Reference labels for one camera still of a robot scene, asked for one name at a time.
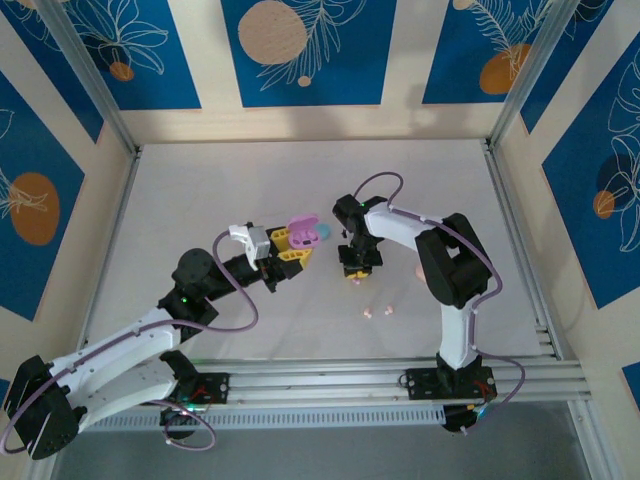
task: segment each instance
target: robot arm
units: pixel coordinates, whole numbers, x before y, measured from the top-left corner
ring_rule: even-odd
[[[279,282],[302,271],[298,260],[278,257],[277,247],[269,240],[274,230],[265,231],[250,223],[230,227],[231,238],[244,244],[245,254],[226,261],[224,267],[242,287],[263,281],[275,292]],[[182,255],[172,278],[174,288],[156,308],[129,327],[49,364],[35,356],[20,365],[4,405],[9,418],[45,382],[65,369],[71,370],[47,388],[15,424],[34,460],[56,453],[88,426],[119,411],[166,398],[184,403],[198,392],[212,391],[211,375],[199,374],[181,352],[172,351],[200,330],[167,320],[209,325],[218,315],[211,302],[235,287],[211,254],[202,249]],[[145,329],[159,321],[167,323]],[[127,334],[128,338],[116,342]],[[105,351],[89,358],[99,350]],[[222,381],[228,383],[228,376]],[[225,400],[227,388],[215,387],[216,395]]]
[[[360,203],[353,195],[340,198],[333,213],[352,234],[349,245],[338,248],[348,278],[365,277],[373,267],[382,266],[377,245],[384,239],[418,253],[427,286],[442,311],[442,342],[437,355],[441,393],[448,393],[448,398],[468,395],[468,385],[462,384],[473,383],[487,373],[471,345],[472,304],[487,290],[492,274],[462,242],[438,228],[444,225],[453,230],[486,256],[466,217],[459,213],[428,217],[387,205],[382,197]]]

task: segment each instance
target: orange circle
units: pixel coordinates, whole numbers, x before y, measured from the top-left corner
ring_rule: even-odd
[[[298,79],[298,85],[300,85],[301,87],[308,87],[309,85],[311,85],[311,79],[306,75],[303,75]]]
[[[39,208],[34,208],[24,203],[20,192],[14,189],[31,198],[46,197],[38,203]],[[18,235],[31,245],[48,244],[56,234],[60,220],[60,199],[51,180],[39,173],[23,173],[11,185],[9,197],[22,202],[11,207],[11,222]]]
[[[531,45],[514,45],[509,50],[500,52],[489,60],[480,74],[480,88],[482,91],[489,95],[508,93],[516,79],[515,75],[511,78],[513,72],[511,71],[510,57],[519,55],[515,65],[517,73],[522,68],[530,49]]]
[[[613,198],[613,193],[607,190],[598,192],[593,199],[593,211],[596,212],[603,220],[606,220],[614,212],[616,206],[616,200]]]
[[[307,46],[307,29],[300,16],[280,1],[256,3],[238,24],[238,38],[251,60],[279,65],[296,58]]]
[[[121,82],[130,82],[133,80],[133,69],[126,63],[113,62],[109,66],[109,73]]]

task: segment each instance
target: small pink object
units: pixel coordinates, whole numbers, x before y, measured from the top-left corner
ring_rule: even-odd
[[[320,220],[316,214],[297,215],[289,221],[289,245],[295,250],[316,247],[322,239],[314,227]]]

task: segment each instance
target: white platform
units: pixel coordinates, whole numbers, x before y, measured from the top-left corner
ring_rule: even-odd
[[[191,358],[389,358],[433,356],[440,308],[420,283],[412,251],[383,242],[384,266],[361,285],[342,275],[337,246],[346,241],[331,215],[339,197],[381,170],[401,173],[395,204],[436,216],[465,214],[505,281],[478,320],[478,344],[497,354],[537,355],[535,314],[519,277],[481,144],[477,140],[149,145],[124,217],[112,262],[88,330],[91,343],[124,327],[172,287],[171,272],[190,248],[210,248],[230,224],[265,227],[318,213],[332,228],[307,270],[270,294],[249,292],[260,322],[242,334],[200,334],[183,348]],[[396,179],[381,178],[362,198],[388,196]],[[242,253],[221,247],[223,260]],[[385,316],[391,304],[395,313]],[[366,319],[366,307],[373,318]],[[216,303],[218,326],[240,326],[251,313],[238,295]]]

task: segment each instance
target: vent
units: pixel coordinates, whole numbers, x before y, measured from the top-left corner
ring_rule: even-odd
[[[401,425],[442,425],[442,406],[345,407],[313,409],[216,410],[202,417],[216,430],[277,429],[277,428],[337,428]],[[148,411],[122,412],[91,426],[91,432],[149,431],[160,429],[160,413]],[[171,430],[202,428],[189,419]]]

